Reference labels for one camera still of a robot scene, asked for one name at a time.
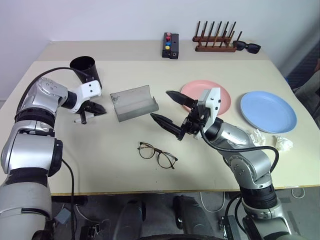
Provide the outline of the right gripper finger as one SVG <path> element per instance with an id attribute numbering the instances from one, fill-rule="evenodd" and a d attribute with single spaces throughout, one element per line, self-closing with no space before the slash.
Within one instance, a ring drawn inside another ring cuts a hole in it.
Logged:
<path id="1" fill-rule="evenodd" d="M 150 116 L 161 128 L 175 135 L 177 138 L 180 136 L 181 128 L 175 125 L 172 120 L 156 113 L 150 113 Z"/>
<path id="2" fill-rule="evenodd" d="M 166 94 L 176 103 L 185 106 L 189 109 L 193 109 L 197 106 L 197 100 L 190 98 L 189 96 L 174 90 L 167 90 Z"/>

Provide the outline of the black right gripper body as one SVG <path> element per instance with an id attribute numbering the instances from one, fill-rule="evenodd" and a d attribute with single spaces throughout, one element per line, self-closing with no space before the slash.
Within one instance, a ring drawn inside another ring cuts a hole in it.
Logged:
<path id="1" fill-rule="evenodd" d="M 196 135 L 201 127 L 204 127 L 210 117 L 211 110 L 205 106 L 203 101 L 194 100 L 190 107 L 188 116 L 182 122 L 177 139 L 181 141 L 185 134 Z"/>

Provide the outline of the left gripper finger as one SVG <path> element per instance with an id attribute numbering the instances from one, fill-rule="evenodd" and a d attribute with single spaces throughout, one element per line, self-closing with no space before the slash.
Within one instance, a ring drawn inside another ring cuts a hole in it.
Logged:
<path id="1" fill-rule="evenodd" d="M 100 115 L 104 115 L 107 113 L 107 111 L 104 108 L 103 109 L 88 108 L 88 109 L 86 109 L 86 112 L 93 114 L 94 116 L 100 116 Z"/>
<path id="2" fill-rule="evenodd" d="M 92 112 L 105 112 L 106 111 L 102 105 L 95 103 L 95 102 L 92 102 L 92 101 L 89 104 L 89 109 Z"/>

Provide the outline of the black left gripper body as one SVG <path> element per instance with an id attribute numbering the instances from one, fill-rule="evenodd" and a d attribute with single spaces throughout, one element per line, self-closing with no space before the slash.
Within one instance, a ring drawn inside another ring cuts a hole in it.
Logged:
<path id="1" fill-rule="evenodd" d="M 92 102 L 90 100 L 86 100 L 85 102 L 83 102 L 79 108 L 80 121 L 83 125 L 87 124 L 86 113 L 94 114 L 92 109 Z"/>

